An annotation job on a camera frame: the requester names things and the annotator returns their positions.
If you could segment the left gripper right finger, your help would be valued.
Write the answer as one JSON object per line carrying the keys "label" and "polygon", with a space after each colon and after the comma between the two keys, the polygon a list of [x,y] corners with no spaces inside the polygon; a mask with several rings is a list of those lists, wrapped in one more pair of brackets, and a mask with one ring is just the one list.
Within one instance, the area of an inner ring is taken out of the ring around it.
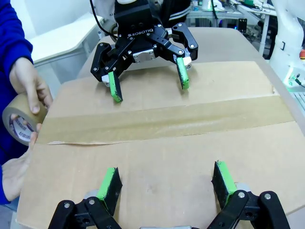
{"label": "left gripper right finger", "polygon": [[289,223],[273,191],[259,196],[238,189],[224,161],[214,164],[213,188],[221,211],[209,225],[211,229],[234,229],[239,221],[249,221],[254,229],[289,229]]}

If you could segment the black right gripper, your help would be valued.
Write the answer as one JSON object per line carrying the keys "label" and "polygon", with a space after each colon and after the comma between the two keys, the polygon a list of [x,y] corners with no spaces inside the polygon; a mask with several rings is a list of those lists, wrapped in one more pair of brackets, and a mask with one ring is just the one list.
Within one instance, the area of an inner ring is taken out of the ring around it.
{"label": "black right gripper", "polygon": [[97,45],[91,74],[109,86],[116,102],[123,100],[119,76],[133,62],[156,57],[176,64],[182,89],[189,88],[187,68],[198,58],[198,44],[183,22],[170,30],[163,27],[162,4],[162,0],[115,1],[119,37],[113,46],[105,42]]}

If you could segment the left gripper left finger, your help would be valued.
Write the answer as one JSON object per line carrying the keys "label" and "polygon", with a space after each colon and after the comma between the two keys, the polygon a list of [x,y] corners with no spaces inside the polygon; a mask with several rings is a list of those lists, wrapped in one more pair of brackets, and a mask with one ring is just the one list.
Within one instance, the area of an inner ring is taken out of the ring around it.
{"label": "left gripper left finger", "polygon": [[95,196],[76,204],[71,200],[58,203],[51,219],[52,229],[119,229],[114,213],[122,189],[119,170],[107,169],[102,184]]}

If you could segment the person's right hand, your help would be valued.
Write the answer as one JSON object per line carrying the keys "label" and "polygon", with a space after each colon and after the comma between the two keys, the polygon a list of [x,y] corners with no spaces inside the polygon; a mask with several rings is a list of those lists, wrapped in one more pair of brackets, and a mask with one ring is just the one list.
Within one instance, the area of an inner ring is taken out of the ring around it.
{"label": "person's right hand", "polygon": [[28,150],[21,157],[11,159],[1,167],[3,191],[8,201],[13,201],[20,195],[37,137],[38,133],[32,132]]}

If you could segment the person's left hand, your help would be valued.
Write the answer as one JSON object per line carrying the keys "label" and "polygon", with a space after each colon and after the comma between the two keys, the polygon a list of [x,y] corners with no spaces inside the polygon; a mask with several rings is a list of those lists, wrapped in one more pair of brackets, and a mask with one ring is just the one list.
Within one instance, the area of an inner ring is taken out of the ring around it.
{"label": "person's left hand", "polygon": [[53,98],[49,86],[27,58],[21,57],[13,64],[9,79],[16,93],[26,93],[33,114],[39,113],[40,104],[51,106]]}

